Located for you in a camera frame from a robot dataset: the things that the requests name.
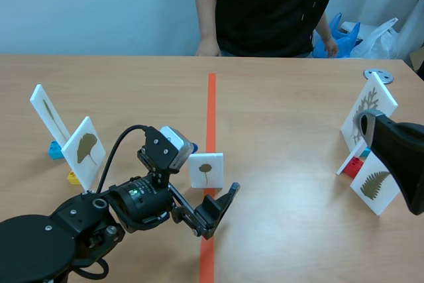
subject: white card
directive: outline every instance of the white card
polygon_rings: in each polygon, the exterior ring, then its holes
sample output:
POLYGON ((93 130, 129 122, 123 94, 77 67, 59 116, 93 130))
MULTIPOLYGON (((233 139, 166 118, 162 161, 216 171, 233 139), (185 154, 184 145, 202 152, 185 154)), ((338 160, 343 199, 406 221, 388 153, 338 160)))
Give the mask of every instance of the white card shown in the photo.
POLYGON ((106 156, 106 151, 89 117, 79 124, 62 148, 62 154, 84 190, 89 190, 106 156))
POLYGON ((372 72, 341 129, 349 151, 352 152, 355 146, 363 141, 360 131, 354 124, 354 118, 357 114, 366 109, 377 109, 389 117, 396 107, 398 107, 398 104, 389 90, 377 74, 372 72))
POLYGON ((224 154, 192 154, 188 168, 193 188, 224 187, 224 154))
POLYGON ((376 215, 380 215, 400 192, 389 170, 373 152, 368 155, 350 187, 376 215))
POLYGON ((47 126, 50 133, 53 135, 56 142, 58 142, 59 146, 63 148, 71 135, 66 129, 64 122, 62 122, 58 112, 56 112, 56 109, 41 84, 38 84, 35 87, 34 93, 32 93, 29 101, 41 117, 44 124, 47 126))
POLYGON ((343 170, 345 169, 345 167, 347 166, 347 164, 352 160, 352 158, 354 157, 359 157, 365 150, 366 148, 366 143, 365 141, 362 139, 356 146, 355 148, 350 152, 349 156, 347 156, 346 160, 344 160, 342 166, 340 166, 339 170, 337 170, 336 174, 340 175, 343 170))

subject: metal plate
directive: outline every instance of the metal plate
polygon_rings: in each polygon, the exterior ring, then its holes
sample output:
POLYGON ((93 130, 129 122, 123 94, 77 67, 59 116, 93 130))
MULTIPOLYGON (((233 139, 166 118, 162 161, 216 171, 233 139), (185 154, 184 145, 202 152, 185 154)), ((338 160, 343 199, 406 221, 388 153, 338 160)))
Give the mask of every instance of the metal plate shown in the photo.
POLYGON ((392 74, 382 69, 367 69, 364 71, 364 77, 368 79, 372 72, 376 72, 384 84, 390 84, 394 81, 392 74))

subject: fern leaf picture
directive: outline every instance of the fern leaf picture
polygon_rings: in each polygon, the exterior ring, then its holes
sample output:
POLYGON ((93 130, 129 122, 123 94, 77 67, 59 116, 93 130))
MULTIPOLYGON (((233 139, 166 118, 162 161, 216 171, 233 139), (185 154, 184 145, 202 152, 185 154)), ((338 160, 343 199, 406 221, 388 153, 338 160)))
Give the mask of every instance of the fern leaf picture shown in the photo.
POLYGON ((360 188, 361 192, 371 200, 376 199, 384 180, 386 180, 389 175, 389 172, 375 172, 369 175, 360 188))
POLYGON ((77 162, 81 164, 85 157, 89 156, 93 161, 94 165, 97 166, 97 163, 94 161, 93 157, 91 157, 91 149, 93 149, 94 145, 97 143, 97 137, 94 134, 86 133, 79 140, 79 145, 77 149, 77 162))
POLYGON ((56 125, 56 127, 57 127, 57 128, 58 128, 58 130, 60 131, 60 134, 62 134, 62 136, 64 137, 65 141, 68 141, 68 139, 65 137, 65 134, 64 134, 64 133, 60 130, 59 125, 57 124, 56 120, 54 119, 54 116, 53 116, 52 110, 50 110, 50 108, 49 108, 49 106, 48 106, 48 104, 47 104, 46 100, 45 100, 45 99, 43 99, 42 101, 43 101, 43 103, 44 103, 44 106, 46 107, 47 113, 48 113, 48 114, 49 114, 49 116, 52 118, 52 120, 53 120, 54 124, 56 125))

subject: person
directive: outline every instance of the person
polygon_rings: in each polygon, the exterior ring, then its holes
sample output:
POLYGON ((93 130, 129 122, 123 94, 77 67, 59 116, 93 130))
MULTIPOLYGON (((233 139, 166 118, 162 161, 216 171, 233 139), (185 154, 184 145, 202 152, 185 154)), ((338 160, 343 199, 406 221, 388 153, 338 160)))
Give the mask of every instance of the person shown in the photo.
POLYGON ((201 41, 198 56, 306 56, 313 30, 329 57, 339 51, 325 9, 329 0, 195 0, 201 41))

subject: red lego brick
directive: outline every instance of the red lego brick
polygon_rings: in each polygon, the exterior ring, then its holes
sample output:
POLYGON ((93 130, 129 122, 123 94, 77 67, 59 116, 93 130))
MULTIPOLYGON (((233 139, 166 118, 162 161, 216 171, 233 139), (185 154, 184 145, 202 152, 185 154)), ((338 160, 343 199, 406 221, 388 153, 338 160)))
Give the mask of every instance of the red lego brick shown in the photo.
POLYGON ((358 174, 359 170, 361 169, 362 165, 363 165, 363 161, 361 161, 361 159, 354 157, 350 160, 350 162, 346 165, 346 167, 344 168, 343 172, 352 177, 355 178, 356 175, 358 174))

